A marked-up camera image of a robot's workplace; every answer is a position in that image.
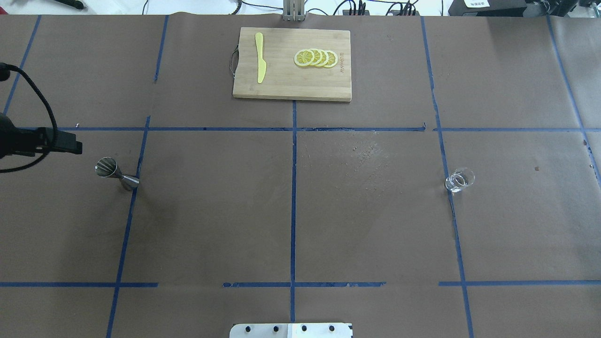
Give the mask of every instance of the white label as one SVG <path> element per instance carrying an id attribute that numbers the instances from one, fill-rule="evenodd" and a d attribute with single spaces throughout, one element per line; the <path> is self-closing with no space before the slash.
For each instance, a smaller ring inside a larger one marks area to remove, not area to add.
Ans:
<path id="1" fill-rule="evenodd" d="M 488 0 L 463 0 L 468 8 L 490 7 Z"/>

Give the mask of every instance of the metal bracket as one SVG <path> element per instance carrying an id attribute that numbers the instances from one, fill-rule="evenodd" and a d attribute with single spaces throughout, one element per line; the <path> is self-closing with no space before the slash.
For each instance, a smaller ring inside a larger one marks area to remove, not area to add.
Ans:
<path id="1" fill-rule="evenodd" d="M 284 21 L 305 21 L 304 0 L 284 0 Z"/>
<path id="2" fill-rule="evenodd" d="M 230 338 L 353 338 L 353 324 L 294 323 L 294 324 L 237 324 Z"/>

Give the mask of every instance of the metal plate with holes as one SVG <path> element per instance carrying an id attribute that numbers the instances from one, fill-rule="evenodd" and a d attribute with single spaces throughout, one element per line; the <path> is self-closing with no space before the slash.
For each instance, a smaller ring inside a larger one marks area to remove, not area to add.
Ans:
<path id="1" fill-rule="evenodd" d="M 353 325 L 345 323 L 295 324 L 237 324 L 230 330 L 230 338 L 352 338 Z"/>

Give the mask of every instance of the table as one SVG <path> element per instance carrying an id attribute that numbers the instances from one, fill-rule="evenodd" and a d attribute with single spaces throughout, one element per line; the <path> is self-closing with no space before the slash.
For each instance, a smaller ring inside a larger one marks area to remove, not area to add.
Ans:
<path id="1" fill-rule="evenodd" d="M 234 99 L 242 26 L 350 30 L 353 100 Z M 0 17 L 14 32 L 0 61 L 84 144 L 0 177 L 0 331 L 227 337 L 342 321 L 357 337 L 598 337 L 600 26 Z M 13 79 L 0 108 L 47 125 Z M 97 177 L 104 156 L 140 187 Z M 461 166 L 476 182 L 451 195 Z"/>

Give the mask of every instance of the wooden cutting board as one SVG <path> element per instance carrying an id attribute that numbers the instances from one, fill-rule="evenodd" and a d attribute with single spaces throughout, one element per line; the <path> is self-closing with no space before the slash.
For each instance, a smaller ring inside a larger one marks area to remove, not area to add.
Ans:
<path id="1" fill-rule="evenodd" d="M 263 59 L 267 71 L 257 83 L 255 33 L 263 33 Z M 333 68 L 299 67 L 294 55 L 301 49 L 319 48 L 338 54 Z M 349 102 L 350 31 L 325 29 L 240 29 L 239 60 L 234 78 L 234 97 Z"/>

